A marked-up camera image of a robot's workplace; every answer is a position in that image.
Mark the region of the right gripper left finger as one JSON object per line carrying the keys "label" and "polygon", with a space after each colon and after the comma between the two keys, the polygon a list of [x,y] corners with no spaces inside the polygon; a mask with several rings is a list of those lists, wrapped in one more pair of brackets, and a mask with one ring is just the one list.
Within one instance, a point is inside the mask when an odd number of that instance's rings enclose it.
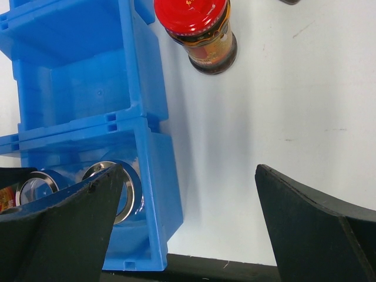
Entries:
{"label": "right gripper left finger", "polygon": [[121,165],[1,213],[1,281],[99,281]]}

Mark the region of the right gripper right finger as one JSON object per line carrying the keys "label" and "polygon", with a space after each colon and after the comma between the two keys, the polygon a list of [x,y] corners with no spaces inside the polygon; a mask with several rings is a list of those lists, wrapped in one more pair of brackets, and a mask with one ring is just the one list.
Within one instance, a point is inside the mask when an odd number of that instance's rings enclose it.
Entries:
{"label": "right gripper right finger", "polygon": [[282,281],[375,281],[375,211],[260,164],[255,174]]}

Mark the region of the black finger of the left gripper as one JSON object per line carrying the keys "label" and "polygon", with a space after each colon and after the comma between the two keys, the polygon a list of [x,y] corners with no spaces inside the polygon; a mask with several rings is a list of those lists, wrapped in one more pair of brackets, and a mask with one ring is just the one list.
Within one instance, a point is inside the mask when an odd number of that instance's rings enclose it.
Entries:
{"label": "black finger of the left gripper", "polygon": [[20,182],[30,172],[37,171],[34,167],[1,167],[0,168],[0,188],[12,186]]}

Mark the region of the red-lid sauce jar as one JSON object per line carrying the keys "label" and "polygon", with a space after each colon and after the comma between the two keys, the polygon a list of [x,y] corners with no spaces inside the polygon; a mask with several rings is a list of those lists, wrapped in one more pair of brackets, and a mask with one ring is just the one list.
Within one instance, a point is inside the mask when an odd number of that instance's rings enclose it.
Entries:
{"label": "red-lid sauce jar", "polygon": [[154,9],[167,34],[199,72],[217,75],[234,63],[237,39],[230,26],[229,0],[158,0]]}
{"label": "red-lid sauce jar", "polygon": [[16,185],[4,187],[0,190],[0,212],[16,206]]}

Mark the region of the clear glass jar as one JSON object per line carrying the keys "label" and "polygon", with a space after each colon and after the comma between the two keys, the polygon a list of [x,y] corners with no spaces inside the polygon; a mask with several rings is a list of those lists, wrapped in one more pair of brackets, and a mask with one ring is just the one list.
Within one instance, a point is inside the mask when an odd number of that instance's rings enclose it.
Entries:
{"label": "clear glass jar", "polygon": [[39,200],[59,190],[59,174],[53,170],[32,171],[18,183],[16,205],[20,206]]}
{"label": "clear glass jar", "polygon": [[120,160],[102,160],[86,169],[82,180],[86,180],[102,170],[120,164],[123,169],[123,186],[115,216],[114,225],[123,223],[136,215],[143,203],[142,182],[136,170],[128,163]]}

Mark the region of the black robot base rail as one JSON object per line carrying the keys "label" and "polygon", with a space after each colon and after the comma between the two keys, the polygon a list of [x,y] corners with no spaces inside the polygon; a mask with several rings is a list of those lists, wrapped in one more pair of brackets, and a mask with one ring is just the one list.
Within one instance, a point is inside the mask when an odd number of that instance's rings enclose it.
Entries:
{"label": "black robot base rail", "polygon": [[281,278],[276,266],[168,254],[164,271],[103,271],[99,280],[281,281]]}

